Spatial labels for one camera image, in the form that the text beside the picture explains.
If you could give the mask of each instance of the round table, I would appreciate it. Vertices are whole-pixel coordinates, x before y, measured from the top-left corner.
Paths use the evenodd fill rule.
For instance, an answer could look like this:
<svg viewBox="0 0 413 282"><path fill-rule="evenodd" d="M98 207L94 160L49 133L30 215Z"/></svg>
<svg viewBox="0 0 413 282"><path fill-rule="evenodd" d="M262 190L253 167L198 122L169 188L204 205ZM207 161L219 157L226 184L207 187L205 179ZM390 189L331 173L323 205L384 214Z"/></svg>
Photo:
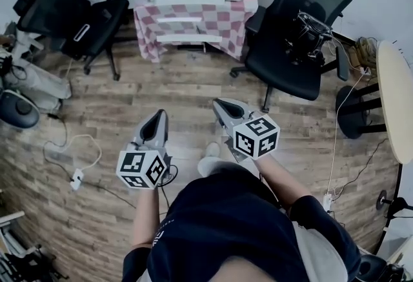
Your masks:
<svg viewBox="0 0 413 282"><path fill-rule="evenodd" d="M357 139L364 133L386 132L396 159L407 164L413 158L413 73L403 55L389 42L377 50L378 83L353 90L340 108L337 120L343 133ZM351 90L337 94L336 111ZM380 92L380 98L364 101L363 96ZM368 125L367 110L383 108L385 123Z"/></svg>

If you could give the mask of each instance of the person's left arm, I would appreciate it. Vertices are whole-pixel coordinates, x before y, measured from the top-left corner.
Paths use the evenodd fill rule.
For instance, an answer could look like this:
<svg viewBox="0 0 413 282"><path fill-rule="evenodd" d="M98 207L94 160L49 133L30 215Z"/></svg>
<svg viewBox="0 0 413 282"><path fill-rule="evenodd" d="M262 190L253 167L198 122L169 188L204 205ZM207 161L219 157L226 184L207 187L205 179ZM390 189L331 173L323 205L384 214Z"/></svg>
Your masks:
<svg viewBox="0 0 413 282"><path fill-rule="evenodd" d="M140 190L132 231L132 250L123 261L122 282L136 282L142 276L158 228L158 191Z"/></svg>

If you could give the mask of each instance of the chair leg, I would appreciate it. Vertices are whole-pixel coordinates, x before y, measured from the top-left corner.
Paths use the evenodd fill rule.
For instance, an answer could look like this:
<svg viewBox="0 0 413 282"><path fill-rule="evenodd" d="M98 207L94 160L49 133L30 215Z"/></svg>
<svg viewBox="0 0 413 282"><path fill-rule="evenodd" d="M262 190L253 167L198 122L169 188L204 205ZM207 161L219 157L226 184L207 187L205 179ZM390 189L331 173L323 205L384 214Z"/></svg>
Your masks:
<svg viewBox="0 0 413 282"><path fill-rule="evenodd" d="M112 47L110 47L110 46L106 47L106 56L108 56L108 59L109 59L109 65L110 65L110 68L112 69L112 73L114 75L114 81L119 81L121 76L118 73L116 73L114 57L112 55Z"/></svg>
<svg viewBox="0 0 413 282"><path fill-rule="evenodd" d="M271 94L272 94L273 89L274 89L274 87L271 87L271 86L267 87L267 94L265 94L264 105L261 108L261 111L264 112L265 114L269 113L269 111L270 111L270 98L271 98Z"/></svg>
<svg viewBox="0 0 413 282"><path fill-rule="evenodd" d="M240 73L249 72L249 70L245 66L239 66L236 68L232 68L230 71L230 76L236 78Z"/></svg>
<svg viewBox="0 0 413 282"><path fill-rule="evenodd" d="M96 56L89 56L87 57L87 62L86 65L83 67L83 73L86 74L87 76L90 74L90 65L93 63L95 60Z"/></svg>

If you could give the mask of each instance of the shirt sleeve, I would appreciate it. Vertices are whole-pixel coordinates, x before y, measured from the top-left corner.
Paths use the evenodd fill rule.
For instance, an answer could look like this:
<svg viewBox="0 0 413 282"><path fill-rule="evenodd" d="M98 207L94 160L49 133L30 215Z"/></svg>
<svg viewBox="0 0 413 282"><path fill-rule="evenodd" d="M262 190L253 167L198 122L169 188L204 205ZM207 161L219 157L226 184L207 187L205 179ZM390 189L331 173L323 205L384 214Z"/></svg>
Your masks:
<svg viewBox="0 0 413 282"><path fill-rule="evenodd" d="M136 282L146 270L149 248L135 248L123 260L122 282Z"/></svg>
<svg viewBox="0 0 413 282"><path fill-rule="evenodd" d="M315 229L323 235L342 258L348 280L353 281L360 267L360 253L348 232L321 206L313 196L299 198L291 208L290 219L306 229Z"/></svg>

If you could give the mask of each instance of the forearm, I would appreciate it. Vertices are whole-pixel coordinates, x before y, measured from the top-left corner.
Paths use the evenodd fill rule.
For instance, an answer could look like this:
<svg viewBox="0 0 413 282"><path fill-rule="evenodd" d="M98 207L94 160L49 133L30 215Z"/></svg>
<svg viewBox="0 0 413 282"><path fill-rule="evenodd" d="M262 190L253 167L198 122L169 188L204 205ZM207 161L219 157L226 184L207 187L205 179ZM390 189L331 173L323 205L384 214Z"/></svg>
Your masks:
<svg viewBox="0 0 413 282"><path fill-rule="evenodd" d="M311 195L310 191L298 182L270 154L257 159L254 163L286 210L288 210L297 199Z"/></svg>
<svg viewBox="0 0 413 282"><path fill-rule="evenodd" d="M132 246L150 247L159 228L159 195L155 190L140 190L136 205Z"/></svg>

